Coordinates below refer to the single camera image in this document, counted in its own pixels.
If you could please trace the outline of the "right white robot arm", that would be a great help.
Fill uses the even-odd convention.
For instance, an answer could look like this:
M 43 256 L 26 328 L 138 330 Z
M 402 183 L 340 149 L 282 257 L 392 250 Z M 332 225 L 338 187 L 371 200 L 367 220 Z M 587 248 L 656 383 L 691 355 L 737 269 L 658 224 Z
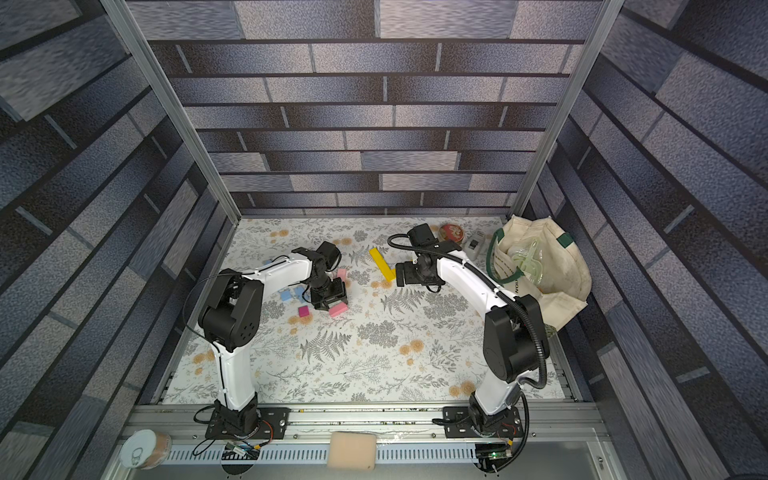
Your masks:
M 395 267 L 399 287 L 421 285 L 433 293 L 445 285 L 456 289 L 483 318 L 482 353 L 488 371 L 469 396 L 466 420 L 481 436 L 490 436 L 507 412 L 525 396 L 522 387 L 542 389 L 548 383 L 550 347 L 538 301 L 504 289 L 449 241 L 404 245 L 404 234 L 387 244 L 416 255 Z

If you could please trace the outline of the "pink block five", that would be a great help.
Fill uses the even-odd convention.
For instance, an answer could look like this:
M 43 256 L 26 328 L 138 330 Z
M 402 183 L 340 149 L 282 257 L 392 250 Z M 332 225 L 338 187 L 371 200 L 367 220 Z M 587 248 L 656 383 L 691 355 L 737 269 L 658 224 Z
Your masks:
M 343 313 L 345 313 L 348 310 L 348 304 L 344 302 L 340 302 L 336 305 L 333 305 L 329 310 L 328 314 L 331 318 L 335 318 Z

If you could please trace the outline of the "yellow block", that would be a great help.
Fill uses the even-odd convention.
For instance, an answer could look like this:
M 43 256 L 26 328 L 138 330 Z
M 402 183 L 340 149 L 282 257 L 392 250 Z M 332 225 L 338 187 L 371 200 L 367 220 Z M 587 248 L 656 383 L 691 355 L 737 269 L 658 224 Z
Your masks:
M 393 282 L 396 280 L 396 272 L 388 264 L 384 264 L 380 270 L 387 281 Z
M 377 265 L 380 269 L 388 269 L 389 266 L 387 262 L 385 261 L 383 255 L 379 252 L 377 248 L 372 248 L 369 250 L 369 254 L 371 255 L 374 263 Z

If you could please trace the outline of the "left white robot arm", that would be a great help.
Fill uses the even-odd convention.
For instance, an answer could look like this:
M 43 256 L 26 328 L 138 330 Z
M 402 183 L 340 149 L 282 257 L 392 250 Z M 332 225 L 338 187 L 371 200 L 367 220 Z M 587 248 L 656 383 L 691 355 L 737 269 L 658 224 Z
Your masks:
M 251 272 L 222 270 L 214 279 L 198 317 L 203 336 L 217 359 L 219 391 L 214 417 L 226 432 L 244 438 L 258 429 L 257 393 L 250 380 L 250 350 L 259 329 L 263 300 L 290 286 L 303 285 L 307 302 L 319 311 L 348 303 L 346 285 L 331 273 L 342 254 L 324 242 L 317 249 L 296 248 Z

